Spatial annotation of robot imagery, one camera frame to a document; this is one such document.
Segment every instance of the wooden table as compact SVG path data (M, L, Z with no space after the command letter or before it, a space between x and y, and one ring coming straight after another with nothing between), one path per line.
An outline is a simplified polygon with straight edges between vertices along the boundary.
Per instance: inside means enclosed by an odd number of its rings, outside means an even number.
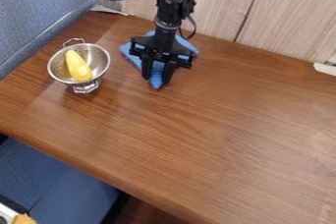
M153 90L118 52L152 22L89 12L0 84L0 132L190 223L336 222L336 79L198 35L192 70ZM113 56L96 94L46 64L84 37Z

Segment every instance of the blue bench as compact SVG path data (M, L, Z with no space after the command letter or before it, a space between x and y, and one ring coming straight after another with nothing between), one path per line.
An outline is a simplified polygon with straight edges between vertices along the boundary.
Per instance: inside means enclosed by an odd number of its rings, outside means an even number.
M60 161L6 139L0 144L0 195L39 224L98 224L119 192Z

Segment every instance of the metal bowl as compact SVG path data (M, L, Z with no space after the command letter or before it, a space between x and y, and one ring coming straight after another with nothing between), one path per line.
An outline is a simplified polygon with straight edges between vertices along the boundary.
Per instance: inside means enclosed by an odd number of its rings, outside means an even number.
M72 41L79 44L67 46ZM65 53L75 50L92 69L93 78L85 82L76 82L68 71ZM99 88L101 78L111 65L110 54L96 44L85 43L82 38L72 38L63 43L63 49L54 54L48 62L48 73L56 81L69 85L75 93L90 93Z

